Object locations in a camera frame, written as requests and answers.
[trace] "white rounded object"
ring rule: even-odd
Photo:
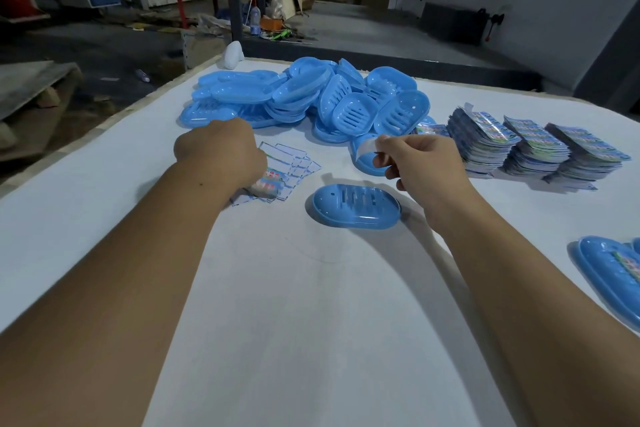
[[[244,53],[240,41],[234,41],[225,50],[224,63],[227,69],[235,69],[240,61],[244,61]]]

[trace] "forearm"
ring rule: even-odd
[[[538,422],[640,421],[637,338],[481,197],[448,216],[439,231]]]
[[[180,166],[0,336],[0,424],[141,424],[230,194]]]

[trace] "left hand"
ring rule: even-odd
[[[230,192],[251,186],[267,169],[267,156],[255,146],[251,125],[241,118],[214,120],[183,133],[173,153],[179,164],[195,166],[199,178],[228,178]]]

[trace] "white tabletop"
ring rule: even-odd
[[[238,69],[283,65],[244,61]],[[176,119],[197,76],[125,118],[0,201],[0,330],[62,277],[173,162]],[[420,81],[437,122],[469,101],[540,124],[584,126],[632,156],[640,126],[576,101]],[[256,141],[308,151],[323,169],[286,202],[222,212],[151,401],[145,426],[511,426],[519,402],[491,335],[415,203],[386,232],[332,229],[307,198],[334,181],[383,183],[310,124]],[[581,236],[640,235],[640,159],[597,192],[474,180],[514,227],[596,302],[566,246]]]

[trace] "pile of blue soap dishes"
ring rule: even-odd
[[[351,140],[352,147],[382,133],[410,133],[430,107],[415,80],[393,67],[375,68],[364,78],[346,59],[313,57],[297,59],[279,75],[216,71],[198,80],[191,97],[180,115],[187,127],[240,117],[260,128],[311,115],[318,140]]]

